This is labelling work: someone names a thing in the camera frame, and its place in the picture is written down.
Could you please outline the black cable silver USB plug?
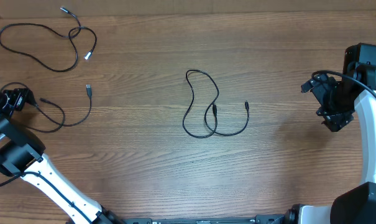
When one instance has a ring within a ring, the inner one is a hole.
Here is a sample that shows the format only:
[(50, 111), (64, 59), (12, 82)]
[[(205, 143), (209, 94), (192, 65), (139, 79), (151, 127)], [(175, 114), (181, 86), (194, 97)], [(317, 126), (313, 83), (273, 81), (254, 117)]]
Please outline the black cable silver USB plug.
[[(96, 35), (96, 33), (93, 29), (81, 25), (81, 22), (80, 22), (80, 20), (79, 20), (79, 18), (76, 14), (74, 14), (73, 12), (71, 12), (70, 10), (68, 10), (65, 7), (60, 7), (60, 10), (63, 13), (65, 13), (65, 14), (69, 15), (70, 17), (74, 18), (74, 20), (77, 23), (77, 26), (71, 28), (68, 31), (67, 35), (62, 35), (61, 33), (57, 32), (56, 30), (52, 29), (51, 27), (43, 25), (43, 24), (36, 24), (36, 23), (31, 23), (31, 22), (12, 23), (12, 24), (5, 25), (4, 27), (2, 27), (0, 29), (0, 46), (3, 49), (5, 49), (5, 50), (7, 50), (11, 53), (23, 55), (25, 57), (31, 58), (32, 60), (36, 61), (38, 64), (40, 64), (41, 66), (43, 66), (44, 68), (46, 68), (47, 70), (50, 70), (52, 72), (65, 73), (65, 72), (69, 72), (69, 71), (73, 70), (78, 65), (79, 57), (80, 57), (79, 53), (78, 53), (78, 49), (76, 48), (76, 45), (75, 45), (73, 40), (76, 37), (78, 37), (79, 34), (81, 33), (81, 31), (83, 31), (83, 30), (87, 30), (88, 32), (90, 32), (93, 35), (94, 40), (93, 40), (92, 48), (83, 57), (84, 60), (89, 60), (92, 57), (93, 52), (95, 51), (95, 48), (97, 46), (98, 36)], [(4, 43), (2, 42), (2, 36), (5, 33), (5, 31), (7, 31), (7, 30), (9, 30), (10, 28), (13, 28), (13, 27), (41, 27), (41, 28), (53, 33), (55, 36), (58, 36), (59, 38), (67, 39), (69, 41), (70, 45), (72, 46), (74, 52), (75, 52), (75, 60), (74, 60), (73, 64), (70, 65), (67, 68), (64, 68), (64, 69), (55, 69), (55, 68), (52, 68), (52, 67), (48, 66), (47, 64), (43, 63), (43, 61), (41, 61), (40, 59), (38, 59), (37, 57), (35, 57), (31, 54), (28, 54), (26, 52), (21, 52), (21, 51), (18, 51), (18, 50), (14, 50), (14, 49), (4, 45)]]

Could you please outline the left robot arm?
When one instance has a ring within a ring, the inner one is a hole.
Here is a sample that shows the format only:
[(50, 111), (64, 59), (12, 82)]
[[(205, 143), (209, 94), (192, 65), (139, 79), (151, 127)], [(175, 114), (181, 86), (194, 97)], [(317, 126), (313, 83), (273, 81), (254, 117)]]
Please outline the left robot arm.
[(22, 124), (13, 121), (14, 111), (34, 97), (28, 88), (0, 91), (0, 173), (10, 177), (0, 187), (21, 178), (57, 204), (72, 223), (122, 223), (113, 212), (78, 190), (44, 153), (43, 142)]

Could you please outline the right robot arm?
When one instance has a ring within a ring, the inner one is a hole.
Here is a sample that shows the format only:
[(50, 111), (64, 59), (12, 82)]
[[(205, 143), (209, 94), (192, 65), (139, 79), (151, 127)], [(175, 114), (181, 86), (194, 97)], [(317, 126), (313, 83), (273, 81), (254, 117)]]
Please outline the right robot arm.
[(318, 70), (301, 86), (320, 104), (316, 114), (338, 132), (356, 113), (362, 141), (362, 173), (356, 188), (338, 196), (330, 206), (296, 204), (275, 223), (376, 224), (376, 45), (348, 47), (341, 73)]

